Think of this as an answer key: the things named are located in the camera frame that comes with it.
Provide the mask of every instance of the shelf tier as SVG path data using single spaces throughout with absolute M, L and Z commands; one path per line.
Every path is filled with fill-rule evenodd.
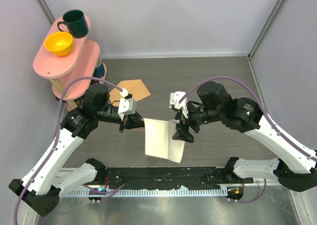
M 99 54 L 100 48 L 96 42 L 89 40 L 87 43 L 85 43 L 79 56 L 78 63 L 74 69 L 67 75 L 58 78 L 61 84 L 66 87 L 74 79 L 83 76 L 93 76 Z M 65 97 L 64 100 L 78 99 L 85 93 L 89 85 L 90 80 L 77 81 L 67 90 L 68 96 Z M 61 97 L 61 93 L 54 85 L 52 85 L 52 90 L 56 97 Z
M 85 18 L 88 28 L 90 29 L 90 20 L 87 16 L 85 16 Z M 62 21 L 62 17 L 53 23 L 46 37 L 53 33 L 59 32 L 59 29 L 57 28 L 57 23 L 59 21 Z M 67 27 L 64 24 L 61 24 L 60 28 L 65 32 L 68 32 Z M 67 56 L 56 56 L 49 52 L 45 49 L 43 41 L 38 53 L 34 58 L 33 69 L 38 75 L 46 79 L 56 79 L 68 74 L 76 66 L 86 39 L 87 35 L 83 38 L 74 38 L 73 50 Z
M 106 74 L 107 74 L 107 67 L 106 67 L 106 64 L 104 62 L 103 62 L 103 65 L 104 65 L 104 68 L 105 68 L 105 75 L 103 77 L 101 77 L 101 79 L 104 80 L 106 78 Z M 67 108 L 68 111 L 73 110 L 72 106 L 69 105 L 69 104 L 66 104 L 66 108 Z

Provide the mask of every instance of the sheet of paper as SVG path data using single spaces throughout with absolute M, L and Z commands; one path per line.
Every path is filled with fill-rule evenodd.
M 144 118 L 144 123 L 145 155 L 180 163 L 185 142 L 172 139 L 176 132 L 176 121 Z

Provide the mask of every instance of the cable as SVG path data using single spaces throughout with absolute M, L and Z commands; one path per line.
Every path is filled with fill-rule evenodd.
M 246 184 L 244 183 L 244 179 L 242 179 L 242 189 L 246 187 Z
M 113 105 L 115 102 L 120 102 L 120 100 L 115 100 L 111 103 L 111 105 Z
M 262 191 L 262 193 L 258 196 L 258 198 L 253 199 L 253 200 L 250 200 L 250 201 L 239 201 L 239 200 L 235 201 L 234 199 L 230 199 L 230 198 L 228 198 L 228 200 L 229 200 L 229 201 L 233 201 L 233 202 L 235 202 L 235 203 L 239 203 L 239 204 L 250 204 L 250 203 L 256 202 L 256 201 L 258 201 L 259 199 L 261 199 L 262 196 L 265 194 L 265 191 L 266 191 L 266 179 L 264 179 L 264 188 L 263 188 L 263 191 Z
M 101 199 L 101 200 L 102 200 L 102 201 L 108 200 L 108 199 L 111 198 L 113 195 L 115 195 L 120 189 L 122 189 L 124 186 L 125 186 L 125 184 L 121 185 L 121 186 L 118 187 L 117 189 L 113 190 L 113 191 L 112 191 L 112 194 L 110 194 L 109 196 L 107 196 L 107 197 L 105 197 L 105 198 L 103 198 L 103 199 Z M 64 215 L 64 214 L 71 214 L 71 213 L 73 213 L 74 211 L 76 211 L 77 209 L 79 209 L 79 208 L 81 208 L 81 207 L 84 207 L 84 206 L 87 205 L 87 204 L 90 204 L 90 202 L 91 202 L 91 201 L 87 201 L 86 203 L 83 203 L 83 204 L 77 206 L 76 208 L 74 208 L 74 209 L 72 209 L 72 210 L 70 210 L 70 211 L 67 211 L 67 212 L 54 212 L 54 211 L 53 211 L 53 213 L 62 214 L 62 215 Z M 45 220 L 46 220 L 46 217 L 43 217 L 42 220 L 40 221 L 39 225 L 43 225 L 44 222 L 45 222 Z
M 257 102 L 257 104 L 259 105 L 261 111 L 264 114 L 264 117 L 267 119 L 267 121 L 269 122 L 269 124 L 271 125 L 271 127 L 277 132 L 278 135 L 280 135 L 285 141 L 287 141 L 293 148 L 295 148 L 297 151 L 301 152 L 303 155 L 305 155 L 308 158 L 311 158 L 313 161 L 317 162 L 317 158 L 314 156 L 312 156 L 311 154 L 307 153 L 306 151 L 304 151 L 302 148 L 300 148 L 299 146 L 297 146 L 291 139 L 289 139 L 286 135 L 284 135 L 275 125 L 275 123 L 270 119 L 269 115 L 267 114 L 266 110 L 263 108 L 261 101 L 258 99 L 258 97 L 256 96 L 256 94 L 242 81 L 235 79 L 233 77 L 230 76 L 215 76 L 215 77 L 210 77 L 207 78 L 201 82 L 199 82 L 197 85 L 195 85 L 190 91 L 188 91 L 179 101 L 179 103 L 181 103 L 190 93 L 192 93 L 197 87 L 201 86 L 202 84 L 205 84 L 208 81 L 212 81 L 212 80 L 217 80 L 217 79 L 226 79 L 226 80 L 231 80 L 234 81 L 236 83 L 238 83 L 239 85 L 243 86 L 251 95 L 252 97 L 255 99 L 255 101 Z
M 18 210 L 19 210 L 19 206 L 20 206 L 20 203 L 21 203 L 21 200 L 26 192 L 26 190 L 28 189 L 28 187 L 30 186 L 30 184 L 32 183 L 32 181 L 34 180 L 34 178 L 37 176 L 37 174 L 40 172 L 40 170 L 43 168 L 43 166 L 46 164 L 46 162 L 50 159 L 50 157 L 52 156 L 53 152 L 55 151 L 54 149 L 56 148 L 57 146 L 57 143 L 58 143 L 58 140 L 59 140 L 59 125 L 60 125 L 60 118 L 61 118 L 61 107 L 62 107 L 62 103 L 63 103 L 63 99 L 65 97 L 65 94 L 67 92 L 67 90 L 69 89 L 70 86 L 72 86 L 74 83 L 76 83 L 77 81 L 80 81 L 80 80 L 98 80 L 98 81 L 102 81 L 116 89 L 118 89 L 120 92 L 122 92 L 123 90 L 107 81 L 107 80 L 103 80 L 103 79 L 100 79 L 100 78 L 97 78 L 97 77 L 90 77 L 90 76 L 85 76 L 85 77 L 80 77 L 78 79 L 75 79 L 73 80 L 72 82 L 70 82 L 65 90 L 63 91 L 63 93 L 61 94 L 61 97 L 59 99 L 59 103 L 58 103 L 58 111 L 57 111 L 57 126 L 56 126 L 56 139 L 55 139 L 55 142 L 53 144 L 53 150 L 51 150 L 49 152 L 49 154 L 46 156 L 46 158 L 43 160 L 43 162 L 40 164 L 40 166 L 37 168 L 37 170 L 34 172 L 34 174 L 30 177 L 29 181 L 26 183 L 25 187 L 23 188 L 18 200 L 16 201 L 16 205 L 15 205 L 15 208 L 14 208 L 14 213 L 13 213 L 13 222 L 14 222 L 14 225 L 18 225 Z
M 113 190 L 113 191 L 109 191 L 109 192 L 102 192 L 102 191 L 98 191 L 92 187 L 89 187 L 85 184 L 83 184 L 82 186 L 86 187 L 87 189 L 90 189 L 91 191 L 93 191 L 94 193 L 98 193 L 98 194 L 112 194 L 112 193 L 116 193 L 117 191 L 116 190 Z
M 109 196 L 107 196 L 107 197 L 101 199 L 101 200 L 102 200 L 102 201 L 108 200 L 108 199 L 111 198 L 113 195 L 115 195 L 120 189 L 122 189 L 124 186 L 125 186 L 125 184 L 121 185 L 120 187 L 118 187 L 117 189 L 115 189 L 115 190 L 113 190 L 113 191 L 111 191 L 111 192 L 108 192 L 108 194 L 110 194 L 110 193 L 111 193 L 111 194 L 110 194 Z M 95 189 L 93 189 L 93 188 L 90 188 L 90 189 L 93 190 L 94 193 L 105 194 L 105 192 L 97 191 L 97 190 L 95 190 Z M 67 212 L 56 212 L 56 213 L 57 213 L 57 214 L 71 214 L 71 213 L 73 213 L 75 210 L 77 210 L 77 209 L 79 209 L 79 208 L 81 208 L 81 207 L 83 207 L 84 205 L 89 204 L 89 203 L 90 203 L 90 201 L 88 201 L 87 203 L 81 204 L 81 205 L 79 205 L 78 207 L 76 207 L 76 208 L 74 208 L 74 209 L 72 209 L 72 210 L 70 210 L 70 211 L 67 211 Z
M 108 184 L 109 184 L 109 177 L 107 176 L 107 177 L 106 177 L 105 190 L 106 190 L 106 188 L 107 188 Z

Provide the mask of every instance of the white bracket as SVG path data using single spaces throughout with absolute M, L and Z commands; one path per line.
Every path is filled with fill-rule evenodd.
M 120 92 L 120 95 L 121 95 L 122 97 L 124 97 L 124 98 L 127 97 L 128 94 L 129 94 L 129 92 L 128 92 L 127 89 L 122 89 L 122 92 Z
M 94 166 L 84 163 L 80 168 L 77 168 L 67 174 L 55 177 L 52 185 L 55 188 L 60 188 L 58 196 L 63 198 L 66 194 L 77 189 L 82 184 L 91 182 L 95 179 L 97 171 Z
M 188 110 L 187 110 L 187 98 L 185 98 L 181 103 L 179 103 L 180 99 L 185 95 L 185 92 L 176 91 L 175 93 L 170 93 L 169 96 L 169 108 L 171 109 L 173 106 L 177 110 L 182 110 L 182 113 L 185 118 L 188 118 Z
M 233 167 L 233 172 L 240 178 L 258 177 L 277 180 L 273 171 L 279 164 L 278 158 L 272 160 L 245 160 L 240 158 Z
M 118 114 L 121 120 L 123 120 L 125 115 L 134 114 L 136 110 L 137 110 L 137 102 L 134 99 L 132 98 L 120 99 Z

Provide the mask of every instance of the yellow bowl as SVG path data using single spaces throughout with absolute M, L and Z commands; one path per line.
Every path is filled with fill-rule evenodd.
M 70 54 L 73 44 L 73 36 L 67 32 L 53 33 L 44 42 L 45 48 L 57 56 Z

